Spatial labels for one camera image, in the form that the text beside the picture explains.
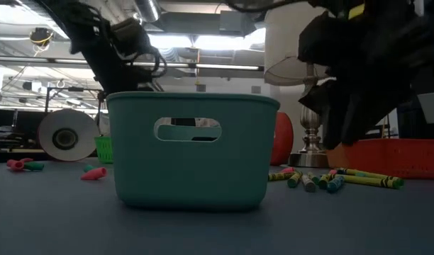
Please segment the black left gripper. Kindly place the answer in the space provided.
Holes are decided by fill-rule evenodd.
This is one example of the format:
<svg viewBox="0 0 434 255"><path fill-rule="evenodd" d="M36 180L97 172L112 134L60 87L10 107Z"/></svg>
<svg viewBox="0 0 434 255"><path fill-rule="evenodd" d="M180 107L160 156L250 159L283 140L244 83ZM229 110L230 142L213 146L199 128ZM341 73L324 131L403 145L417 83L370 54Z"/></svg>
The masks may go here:
<svg viewBox="0 0 434 255"><path fill-rule="evenodd" d="M166 60L151 45L147 32L135 19L128 18L116 25L106 26L102 36L109 52L100 61L96 80L107 94L136 91L140 84L149 84L166 74ZM153 58L152 67L135 64L137 58L143 55Z"/></svg>

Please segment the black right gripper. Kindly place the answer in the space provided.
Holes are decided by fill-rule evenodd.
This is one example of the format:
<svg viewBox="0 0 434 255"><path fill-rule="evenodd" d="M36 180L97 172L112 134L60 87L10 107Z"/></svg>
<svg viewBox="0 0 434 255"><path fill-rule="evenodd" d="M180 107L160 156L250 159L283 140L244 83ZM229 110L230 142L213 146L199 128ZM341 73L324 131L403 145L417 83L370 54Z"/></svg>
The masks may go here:
<svg viewBox="0 0 434 255"><path fill-rule="evenodd" d="M410 99L411 79L434 71L434 0L302 0L322 7L299 36L298 58L333 76L310 86L299 103L322 113L323 146L353 145L400 103Z"/></svg>

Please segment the yellow-green crayon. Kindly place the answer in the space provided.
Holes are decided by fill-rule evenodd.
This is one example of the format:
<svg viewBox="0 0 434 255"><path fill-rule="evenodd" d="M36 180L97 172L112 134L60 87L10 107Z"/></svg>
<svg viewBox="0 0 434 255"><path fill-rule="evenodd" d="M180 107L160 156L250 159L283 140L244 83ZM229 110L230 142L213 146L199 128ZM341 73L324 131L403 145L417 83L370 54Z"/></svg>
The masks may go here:
<svg viewBox="0 0 434 255"><path fill-rule="evenodd" d="M360 171L356 169L338 168L336 169L336 171L338 174L352 175L352 176L370 177L372 175L369 172Z"/></svg>
<svg viewBox="0 0 434 255"><path fill-rule="evenodd" d="M366 186L376 186L382 188L393 188L400 189L403 184L398 180L391 180L386 178L369 178L369 177L361 177L361 176L351 176L351 175L340 175L336 176L343 177L345 182L347 183L355 183Z"/></svg>

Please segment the green-yellow crayon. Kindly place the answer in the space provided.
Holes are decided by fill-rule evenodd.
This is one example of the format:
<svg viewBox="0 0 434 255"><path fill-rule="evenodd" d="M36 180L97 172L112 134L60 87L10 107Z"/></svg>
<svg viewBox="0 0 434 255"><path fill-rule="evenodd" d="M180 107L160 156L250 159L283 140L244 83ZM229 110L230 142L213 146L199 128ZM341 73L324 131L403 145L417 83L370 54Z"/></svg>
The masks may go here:
<svg viewBox="0 0 434 255"><path fill-rule="evenodd" d="M328 182L331 180L332 174L323 174L318 180L318 187L320 189L326 190L328 187Z"/></svg>

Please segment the blue crayon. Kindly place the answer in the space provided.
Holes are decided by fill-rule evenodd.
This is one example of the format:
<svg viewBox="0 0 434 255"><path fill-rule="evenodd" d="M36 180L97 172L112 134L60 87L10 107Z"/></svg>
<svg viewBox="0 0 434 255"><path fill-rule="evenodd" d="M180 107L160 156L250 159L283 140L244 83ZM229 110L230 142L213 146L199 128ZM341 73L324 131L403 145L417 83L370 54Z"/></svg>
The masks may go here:
<svg viewBox="0 0 434 255"><path fill-rule="evenodd" d="M334 179L328 182L327 185L327 192L329 193L335 193L339 191L343 184L345 182L345 179L342 176L336 176Z"/></svg>

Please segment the red mesh basket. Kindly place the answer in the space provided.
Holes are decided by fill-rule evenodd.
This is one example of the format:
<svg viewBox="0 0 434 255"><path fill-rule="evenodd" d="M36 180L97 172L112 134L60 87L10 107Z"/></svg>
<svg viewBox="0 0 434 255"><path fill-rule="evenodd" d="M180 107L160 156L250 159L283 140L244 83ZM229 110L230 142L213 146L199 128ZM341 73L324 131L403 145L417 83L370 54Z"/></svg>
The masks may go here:
<svg viewBox="0 0 434 255"><path fill-rule="evenodd" d="M368 171L403 179L434 179L434 140L372 139L339 144L326 152L333 168Z"/></svg>

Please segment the grey crayon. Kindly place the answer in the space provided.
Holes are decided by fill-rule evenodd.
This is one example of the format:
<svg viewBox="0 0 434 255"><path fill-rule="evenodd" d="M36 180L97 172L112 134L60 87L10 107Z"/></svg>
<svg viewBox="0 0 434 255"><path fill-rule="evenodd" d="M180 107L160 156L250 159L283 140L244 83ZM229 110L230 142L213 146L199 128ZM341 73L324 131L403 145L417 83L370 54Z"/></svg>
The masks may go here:
<svg viewBox="0 0 434 255"><path fill-rule="evenodd" d="M304 189L307 193L315 193L316 192L316 184L309 178L307 175L303 175L301 177L302 183L304 185Z"/></svg>

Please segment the green mesh basket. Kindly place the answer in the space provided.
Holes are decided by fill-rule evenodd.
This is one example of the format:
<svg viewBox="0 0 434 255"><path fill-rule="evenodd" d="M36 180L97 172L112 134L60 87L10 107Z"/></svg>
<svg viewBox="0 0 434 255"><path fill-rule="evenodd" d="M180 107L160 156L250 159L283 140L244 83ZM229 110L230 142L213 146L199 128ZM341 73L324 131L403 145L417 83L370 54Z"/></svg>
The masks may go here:
<svg viewBox="0 0 434 255"><path fill-rule="evenodd" d="M98 160L102 164L112 164L113 163L113 152L110 137L95 137L94 142L96 145L96 153Z"/></svg>

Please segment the white shade table lamp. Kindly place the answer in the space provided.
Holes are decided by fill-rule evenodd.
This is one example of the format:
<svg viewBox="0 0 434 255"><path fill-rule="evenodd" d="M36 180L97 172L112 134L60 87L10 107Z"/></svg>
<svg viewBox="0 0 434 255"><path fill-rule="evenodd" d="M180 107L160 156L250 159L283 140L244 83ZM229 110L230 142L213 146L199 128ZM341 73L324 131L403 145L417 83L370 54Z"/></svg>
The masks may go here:
<svg viewBox="0 0 434 255"><path fill-rule="evenodd" d="M290 166L328 167L319 132L321 119L299 103L306 92L327 78L325 67L298 59L301 32L324 11L322 7L299 2L268 11L265 16L264 79L280 102L280 111L289 116L293 125L293 149L287 159Z"/></svg>

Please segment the long ceiling light strip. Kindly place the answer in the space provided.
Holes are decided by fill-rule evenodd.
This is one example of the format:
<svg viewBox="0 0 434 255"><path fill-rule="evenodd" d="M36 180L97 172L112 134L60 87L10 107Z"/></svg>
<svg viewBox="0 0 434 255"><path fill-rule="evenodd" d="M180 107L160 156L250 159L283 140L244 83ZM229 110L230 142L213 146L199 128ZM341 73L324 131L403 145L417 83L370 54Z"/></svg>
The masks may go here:
<svg viewBox="0 0 434 255"><path fill-rule="evenodd" d="M72 68L88 68L89 65L83 59L55 59L42 57L9 57L0 56L0 64L7 65L22 65L30 64L39 67L66 67ZM250 71L263 72L263 66L250 65L234 65L234 64L202 64L202 63L186 63L186 62L168 62L167 67L179 69L223 69L235 71Z"/></svg>

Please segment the large white paper roll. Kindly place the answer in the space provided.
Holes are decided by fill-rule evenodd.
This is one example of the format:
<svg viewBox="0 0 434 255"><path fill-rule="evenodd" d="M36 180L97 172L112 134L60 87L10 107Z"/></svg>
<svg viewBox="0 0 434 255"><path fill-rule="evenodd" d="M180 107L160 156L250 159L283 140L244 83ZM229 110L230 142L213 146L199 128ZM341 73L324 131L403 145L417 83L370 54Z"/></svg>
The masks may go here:
<svg viewBox="0 0 434 255"><path fill-rule="evenodd" d="M53 159L75 162L96 152L95 137L110 137L109 117L98 115L93 120L78 110L63 109L47 116L38 127L41 148ZM172 119L161 118L155 131L163 140L212 142L217 140L222 129L216 120L209 118ZM274 143L270 164L286 163L294 141L291 121L286 113L278 112L274 130Z"/></svg>

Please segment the teal plastic bin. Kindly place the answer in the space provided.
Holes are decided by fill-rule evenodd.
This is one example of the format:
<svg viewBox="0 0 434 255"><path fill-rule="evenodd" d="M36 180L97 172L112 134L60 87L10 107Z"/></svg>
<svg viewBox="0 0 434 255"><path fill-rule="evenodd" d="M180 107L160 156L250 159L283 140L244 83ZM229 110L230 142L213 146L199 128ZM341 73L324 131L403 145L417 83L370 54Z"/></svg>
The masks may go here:
<svg viewBox="0 0 434 255"><path fill-rule="evenodd" d="M117 196L142 208L249 210L263 200L279 102L253 94L107 98Z"/></svg>

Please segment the silver ceiling air duct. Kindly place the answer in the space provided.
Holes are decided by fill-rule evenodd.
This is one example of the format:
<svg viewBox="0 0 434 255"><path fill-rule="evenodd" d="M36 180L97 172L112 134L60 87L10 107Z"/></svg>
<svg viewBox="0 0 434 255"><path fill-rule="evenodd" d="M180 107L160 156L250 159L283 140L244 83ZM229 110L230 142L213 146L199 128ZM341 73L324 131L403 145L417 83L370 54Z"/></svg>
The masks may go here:
<svg viewBox="0 0 434 255"><path fill-rule="evenodd" d="M157 21L161 14L162 9L157 0L133 0L134 7L141 17L141 19L147 23Z"/></svg>

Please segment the black background gantry frame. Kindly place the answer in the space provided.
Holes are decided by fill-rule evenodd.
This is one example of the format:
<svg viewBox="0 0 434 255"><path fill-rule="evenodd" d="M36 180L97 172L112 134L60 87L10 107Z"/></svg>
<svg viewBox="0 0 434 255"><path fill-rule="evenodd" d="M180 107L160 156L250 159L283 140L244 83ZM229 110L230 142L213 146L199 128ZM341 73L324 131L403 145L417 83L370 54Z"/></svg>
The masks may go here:
<svg viewBox="0 0 434 255"><path fill-rule="evenodd" d="M105 100L106 94L104 93L103 90L101 89L89 89L89 88L83 88L83 87L78 87L78 86L71 86L71 87L63 87L63 88L58 88L58 87L47 87L47 94L45 97L45 107L44 107L44 113L47 114L48 113L48 109L49 109L49 102L51 99L54 99L56 97L56 93L54 95L50 95L50 92L52 90L56 90L57 93L62 92L63 90L67 90L68 92L97 92L97 95L94 95L95 99L98 101L98 106L96 109L96 114L99 115L102 112L102 104Z"/></svg>

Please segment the grey ceiling duct box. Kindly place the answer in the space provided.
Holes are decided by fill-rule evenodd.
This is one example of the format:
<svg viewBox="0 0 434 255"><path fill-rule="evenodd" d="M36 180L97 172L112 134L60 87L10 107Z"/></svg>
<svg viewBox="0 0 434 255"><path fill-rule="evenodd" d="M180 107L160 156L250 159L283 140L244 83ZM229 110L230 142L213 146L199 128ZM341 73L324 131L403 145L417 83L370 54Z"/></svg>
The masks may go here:
<svg viewBox="0 0 434 255"><path fill-rule="evenodd" d="M144 29L154 33L224 35L245 37L256 30L255 22L237 11L217 13L164 13Z"/></svg>

